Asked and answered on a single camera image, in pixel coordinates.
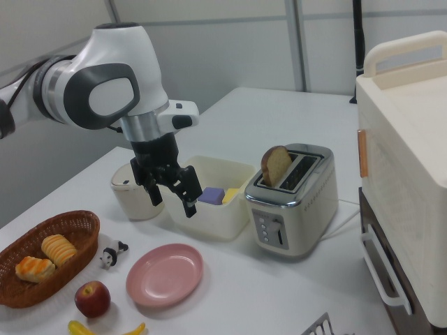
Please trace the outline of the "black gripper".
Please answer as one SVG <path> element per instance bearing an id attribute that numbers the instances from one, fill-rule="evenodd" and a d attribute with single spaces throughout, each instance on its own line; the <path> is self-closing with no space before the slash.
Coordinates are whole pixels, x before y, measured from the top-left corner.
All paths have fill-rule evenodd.
<path id="1" fill-rule="evenodd" d="M 131 169 L 137 185 L 142 186 L 157 207 L 163 202 L 158 185 L 168 187 L 182 202 L 187 218 L 196 214 L 196 202 L 203 194 L 193 166 L 180 167 L 175 135 L 168 133 L 149 142 L 132 142 L 135 157 Z"/>

